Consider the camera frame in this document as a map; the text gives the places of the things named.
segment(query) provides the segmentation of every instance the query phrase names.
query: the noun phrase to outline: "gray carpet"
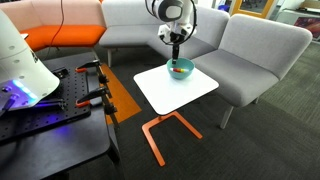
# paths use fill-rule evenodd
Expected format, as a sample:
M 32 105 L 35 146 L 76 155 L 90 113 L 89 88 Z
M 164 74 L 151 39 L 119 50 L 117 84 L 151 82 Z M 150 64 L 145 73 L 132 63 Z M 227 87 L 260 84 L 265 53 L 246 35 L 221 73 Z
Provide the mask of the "gray carpet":
M 117 133 L 126 179 L 320 179 L 319 47 L 311 44 L 258 104 L 235 109 L 225 130 L 218 125 L 226 104 L 214 93 L 179 109 L 203 139 L 174 118 L 154 127 L 151 133 L 166 161 L 164 167 L 158 166 L 142 133 L 141 126 L 156 113 L 133 76 L 166 60 L 150 48 L 119 49 L 111 70 L 142 108 L 122 122 Z M 106 50 L 98 46 L 96 50 L 106 60 Z M 48 58 L 84 51 L 88 50 L 52 50 Z M 70 170 L 69 176 L 117 179 L 113 171 L 111 161 L 103 156 Z

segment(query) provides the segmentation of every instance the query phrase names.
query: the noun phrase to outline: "orange table leg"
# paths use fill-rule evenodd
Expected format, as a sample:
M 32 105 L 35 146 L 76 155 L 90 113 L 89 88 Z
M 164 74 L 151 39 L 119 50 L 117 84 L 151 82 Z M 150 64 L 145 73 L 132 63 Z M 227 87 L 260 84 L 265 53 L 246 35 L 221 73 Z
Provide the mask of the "orange table leg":
M 164 166 L 165 165 L 165 161 L 156 145 L 156 143 L 154 142 L 151 133 L 149 131 L 150 128 L 152 128 L 153 126 L 163 122 L 164 120 L 168 119 L 171 116 L 175 116 L 182 124 L 184 124 L 198 139 L 202 138 L 202 135 L 199 133 L 199 131 L 197 131 L 186 119 L 184 119 L 177 111 L 173 111 L 165 116 L 159 116 L 157 118 L 154 118 L 153 120 L 147 122 L 146 124 L 144 124 L 142 126 L 142 131 L 144 133 L 144 135 L 146 136 L 149 145 L 154 153 L 154 155 L 156 156 L 156 159 L 158 160 L 158 163 L 160 166 Z

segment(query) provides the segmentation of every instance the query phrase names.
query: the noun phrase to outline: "green bowl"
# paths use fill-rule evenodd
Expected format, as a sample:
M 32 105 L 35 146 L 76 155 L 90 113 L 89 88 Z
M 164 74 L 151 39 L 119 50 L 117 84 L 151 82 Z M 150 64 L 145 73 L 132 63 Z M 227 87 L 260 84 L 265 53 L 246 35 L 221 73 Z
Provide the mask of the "green bowl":
M 192 74 L 194 63 L 190 59 L 178 58 L 176 64 L 172 64 L 172 59 L 169 59 L 167 69 L 171 77 L 185 79 Z

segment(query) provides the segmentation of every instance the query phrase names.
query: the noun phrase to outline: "white table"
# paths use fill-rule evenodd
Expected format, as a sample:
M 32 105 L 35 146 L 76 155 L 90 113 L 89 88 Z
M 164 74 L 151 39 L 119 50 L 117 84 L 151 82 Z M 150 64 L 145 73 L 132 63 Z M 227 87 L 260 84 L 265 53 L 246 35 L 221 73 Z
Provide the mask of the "white table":
M 219 84 L 197 68 L 186 79 L 174 79 L 168 73 L 166 65 L 139 73 L 134 76 L 134 80 L 159 114 L 159 117 L 144 124 L 142 130 L 159 165 L 163 166 L 165 162 L 149 129 L 171 116 L 176 116 L 197 138 L 201 139 L 202 135 L 175 110 L 216 89 Z

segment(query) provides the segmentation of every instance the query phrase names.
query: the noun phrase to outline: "orange sofa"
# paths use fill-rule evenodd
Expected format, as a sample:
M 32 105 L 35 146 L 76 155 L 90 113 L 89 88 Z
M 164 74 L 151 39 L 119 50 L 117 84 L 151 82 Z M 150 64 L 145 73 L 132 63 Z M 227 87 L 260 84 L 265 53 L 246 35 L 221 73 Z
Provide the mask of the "orange sofa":
M 93 48 L 106 31 L 99 0 L 23 0 L 1 3 L 0 9 L 20 33 L 29 34 L 26 41 L 33 51 Z

